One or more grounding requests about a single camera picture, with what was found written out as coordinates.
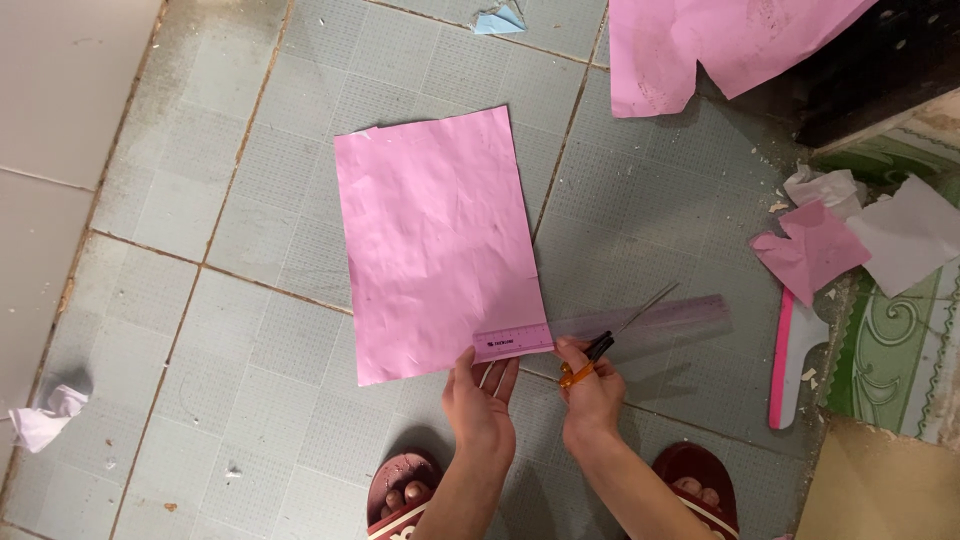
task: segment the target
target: toe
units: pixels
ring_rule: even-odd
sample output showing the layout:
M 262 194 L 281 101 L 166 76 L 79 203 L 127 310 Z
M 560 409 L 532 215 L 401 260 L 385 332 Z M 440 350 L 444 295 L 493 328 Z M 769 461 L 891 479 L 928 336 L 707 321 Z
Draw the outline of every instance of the toe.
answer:
M 403 490 L 403 496 L 406 497 L 407 503 L 415 503 L 426 494 L 426 491 L 426 485 L 423 482 L 414 480 L 407 484 L 407 488 Z
M 700 496 L 700 491 L 703 489 L 703 486 L 700 485 L 700 482 L 697 479 L 691 477 L 683 477 L 673 482 L 673 485 L 683 489 L 686 493 L 694 497 Z
M 393 512 L 400 510 L 402 507 L 403 497 L 400 495 L 400 492 L 395 489 L 390 490 L 387 492 L 387 505 L 380 510 L 380 517 L 385 518 Z
M 707 503 L 710 506 L 720 505 L 720 495 L 712 487 L 705 487 L 700 493 L 700 498 L 704 500 L 704 503 Z

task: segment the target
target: person's right hand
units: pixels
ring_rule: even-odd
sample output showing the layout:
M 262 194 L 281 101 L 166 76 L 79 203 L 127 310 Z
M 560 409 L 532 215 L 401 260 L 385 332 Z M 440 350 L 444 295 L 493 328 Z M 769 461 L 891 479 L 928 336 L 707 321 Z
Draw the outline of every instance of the person's right hand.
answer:
M 583 353 L 587 346 L 587 341 L 564 336 L 557 340 L 553 354 L 577 373 L 588 363 Z M 593 373 L 560 389 L 560 397 L 567 404 L 564 445 L 571 455 L 579 459 L 579 455 L 588 454 L 593 445 L 608 444 L 611 437 L 620 439 L 616 420 L 626 391 L 623 378 L 606 356 L 593 364 Z

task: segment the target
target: ruler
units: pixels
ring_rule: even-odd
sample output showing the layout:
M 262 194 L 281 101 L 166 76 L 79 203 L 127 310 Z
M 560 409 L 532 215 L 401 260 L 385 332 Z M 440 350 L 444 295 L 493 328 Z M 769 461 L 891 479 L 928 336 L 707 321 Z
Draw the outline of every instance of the ruler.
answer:
M 546 323 L 473 335 L 473 349 L 477 362 L 490 362 L 533 353 L 553 351 L 553 338 Z
M 478 332 L 473 335 L 476 361 L 553 351 L 553 343 L 561 335 L 592 339 L 629 322 L 636 310 L 637 307 L 626 307 L 562 321 Z M 613 351 L 623 359 L 645 356 L 674 344 L 693 343 L 731 330 L 730 307 L 719 294 L 660 302 L 640 313 L 617 336 L 617 343 L 622 344 Z

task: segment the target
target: tile floor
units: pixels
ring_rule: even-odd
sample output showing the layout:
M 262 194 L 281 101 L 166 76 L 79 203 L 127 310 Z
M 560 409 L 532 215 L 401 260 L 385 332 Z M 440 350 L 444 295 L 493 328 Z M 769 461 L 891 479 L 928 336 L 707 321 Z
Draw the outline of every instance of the tile floor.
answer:
M 668 279 L 732 307 L 733 334 L 624 368 L 625 438 L 646 459 L 713 449 L 743 538 L 795 526 L 822 430 L 814 407 L 766 428 L 780 292 L 746 239 L 774 226 L 782 175 L 744 135 L 759 120 L 700 97 L 611 118 L 603 0 L 520 2 L 531 31 L 510 38 L 464 28 L 479 0 L 169 4 L 40 382 L 91 402 L 15 459 L 4 521 L 55 540 L 364 537 L 380 459 L 416 441 L 449 460 L 452 433 L 444 374 L 355 385 L 331 140 L 507 104 L 551 318 Z M 618 538 L 560 440 L 555 363 L 524 370 L 488 536 Z

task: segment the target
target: pink paper sheet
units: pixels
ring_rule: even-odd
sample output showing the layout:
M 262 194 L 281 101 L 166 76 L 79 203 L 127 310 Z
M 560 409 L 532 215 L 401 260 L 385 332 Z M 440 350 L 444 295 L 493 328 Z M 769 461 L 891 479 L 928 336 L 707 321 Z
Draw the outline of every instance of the pink paper sheet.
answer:
M 333 142 L 361 386 L 546 322 L 506 107 Z
M 856 235 L 819 200 L 782 215 L 780 226 L 789 238 L 762 233 L 750 247 L 807 307 L 830 280 L 870 260 Z
M 733 98 L 843 32 L 876 0 L 610 0 L 613 116 L 680 112 L 697 60 Z

